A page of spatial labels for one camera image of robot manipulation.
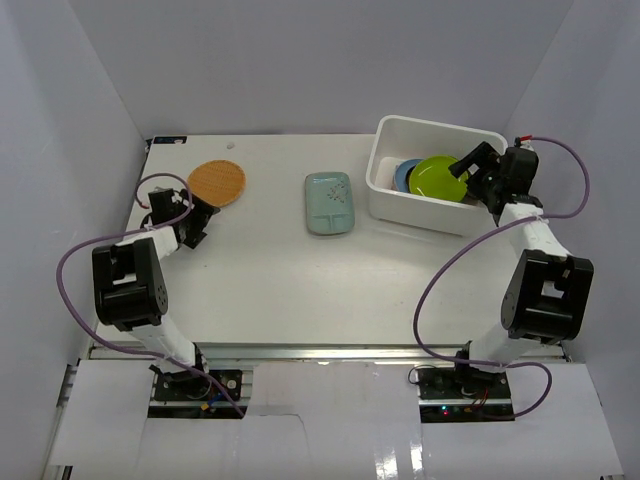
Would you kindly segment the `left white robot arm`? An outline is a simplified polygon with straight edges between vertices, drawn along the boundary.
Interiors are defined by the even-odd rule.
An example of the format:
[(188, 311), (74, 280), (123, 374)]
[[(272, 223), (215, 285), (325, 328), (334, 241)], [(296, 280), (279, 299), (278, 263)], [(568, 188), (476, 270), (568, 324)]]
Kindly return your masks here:
[(220, 208), (183, 189), (158, 188), (148, 195), (142, 233), (92, 251), (95, 309), (100, 322), (139, 340), (160, 354), (157, 371), (175, 381), (188, 398), (211, 387), (211, 374), (195, 343), (169, 317), (161, 260), (182, 247), (196, 248)]

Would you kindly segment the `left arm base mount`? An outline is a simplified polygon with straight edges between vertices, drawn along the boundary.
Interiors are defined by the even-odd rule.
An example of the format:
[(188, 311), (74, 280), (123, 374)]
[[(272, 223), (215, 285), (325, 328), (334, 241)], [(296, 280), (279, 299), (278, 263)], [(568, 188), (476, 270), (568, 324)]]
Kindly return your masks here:
[(209, 375), (238, 405), (228, 402), (225, 394), (210, 380), (189, 372), (164, 375), (152, 365), (155, 378), (148, 417), (155, 419), (217, 420), (241, 419), (247, 407), (242, 405), (243, 372), (239, 369), (213, 369)]

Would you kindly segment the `orange woven round plate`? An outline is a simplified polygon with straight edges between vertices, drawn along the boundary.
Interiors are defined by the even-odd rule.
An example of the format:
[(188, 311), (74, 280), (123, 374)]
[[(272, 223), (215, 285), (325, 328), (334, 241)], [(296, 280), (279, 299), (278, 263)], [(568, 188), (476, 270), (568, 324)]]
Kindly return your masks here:
[(229, 160), (212, 160), (195, 168), (187, 183), (200, 200), (216, 207), (235, 202), (246, 187), (244, 170)]

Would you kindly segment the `blue round plate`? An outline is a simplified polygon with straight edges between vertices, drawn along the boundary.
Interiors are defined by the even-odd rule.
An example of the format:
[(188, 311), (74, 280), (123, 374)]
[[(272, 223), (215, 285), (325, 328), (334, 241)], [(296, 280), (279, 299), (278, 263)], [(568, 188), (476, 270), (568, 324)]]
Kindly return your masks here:
[(395, 169), (392, 187), (395, 191), (409, 193), (409, 178), (414, 168), (421, 163), (421, 159), (410, 159), (401, 162)]

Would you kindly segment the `green round plate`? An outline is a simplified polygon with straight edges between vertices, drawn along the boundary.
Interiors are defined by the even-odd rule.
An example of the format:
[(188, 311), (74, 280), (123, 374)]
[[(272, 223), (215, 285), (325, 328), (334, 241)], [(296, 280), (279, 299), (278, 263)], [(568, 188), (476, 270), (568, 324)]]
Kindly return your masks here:
[(409, 175), (409, 192), (437, 200), (461, 202), (467, 194), (468, 174), (464, 172), (460, 177), (453, 176), (449, 167), (456, 162), (456, 158), (447, 155), (421, 160)]

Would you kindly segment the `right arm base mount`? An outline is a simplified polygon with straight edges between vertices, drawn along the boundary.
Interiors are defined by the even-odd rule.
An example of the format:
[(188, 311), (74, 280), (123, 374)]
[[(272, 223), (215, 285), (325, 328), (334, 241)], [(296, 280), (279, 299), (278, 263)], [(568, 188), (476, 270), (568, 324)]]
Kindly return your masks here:
[(505, 373), (470, 374), (461, 368), (418, 365), (408, 372), (407, 380), (417, 388), (422, 424), (514, 420)]

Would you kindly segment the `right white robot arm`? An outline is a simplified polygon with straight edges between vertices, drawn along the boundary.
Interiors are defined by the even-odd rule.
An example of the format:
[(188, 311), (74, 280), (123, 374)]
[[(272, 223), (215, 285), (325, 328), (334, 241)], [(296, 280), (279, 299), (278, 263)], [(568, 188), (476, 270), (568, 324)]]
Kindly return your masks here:
[(451, 384), (466, 399), (486, 389), (486, 373), (501, 373), (540, 346), (574, 339), (587, 306), (594, 266), (557, 240), (541, 201), (531, 195), (539, 157), (528, 142), (520, 138), (503, 153), (481, 142), (449, 168), (454, 177), (469, 175), (468, 192), (509, 234), (518, 256), (498, 324), (456, 355), (467, 364), (453, 371)]

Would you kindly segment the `teal rectangular ceramic plate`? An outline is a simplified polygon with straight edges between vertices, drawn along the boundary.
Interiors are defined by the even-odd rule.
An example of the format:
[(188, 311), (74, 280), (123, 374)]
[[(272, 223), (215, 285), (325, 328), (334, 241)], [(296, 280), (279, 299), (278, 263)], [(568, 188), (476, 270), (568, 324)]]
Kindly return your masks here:
[(344, 172), (317, 172), (304, 182), (306, 227), (319, 236), (349, 233), (355, 226), (355, 208), (349, 176)]

